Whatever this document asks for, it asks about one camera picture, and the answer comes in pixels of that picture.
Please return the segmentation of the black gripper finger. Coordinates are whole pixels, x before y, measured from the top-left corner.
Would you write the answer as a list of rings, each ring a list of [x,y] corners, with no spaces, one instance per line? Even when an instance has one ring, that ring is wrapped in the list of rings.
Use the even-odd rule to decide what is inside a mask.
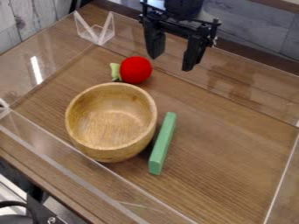
[[[209,29],[200,28],[185,36],[187,49],[183,54],[181,70],[188,72],[201,62],[203,54],[209,43]]]
[[[159,24],[148,17],[144,19],[144,42],[147,53],[155,60],[164,53],[165,35]]]

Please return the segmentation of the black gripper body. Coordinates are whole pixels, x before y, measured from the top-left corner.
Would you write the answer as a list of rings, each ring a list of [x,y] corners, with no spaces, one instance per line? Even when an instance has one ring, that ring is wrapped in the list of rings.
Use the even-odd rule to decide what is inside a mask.
[[[221,21],[204,9],[205,0],[140,0],[143,5],[141,18],[151,18],[173,35],[185,38],[189,32],[200,28],[209,29],[208,47],[215,46],[217,29]]]

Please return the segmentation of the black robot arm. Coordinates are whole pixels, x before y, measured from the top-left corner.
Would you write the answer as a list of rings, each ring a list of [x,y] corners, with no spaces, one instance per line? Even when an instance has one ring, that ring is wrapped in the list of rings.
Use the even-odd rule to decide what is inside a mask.
[[[155,60],[165,48],[165,34],[187,39],[181,70],[188,72],[201,62],[205,49],[213,47],[221,21],[203,9],[204,0],[140,0],[139,16],[144,27],[148,56]]]

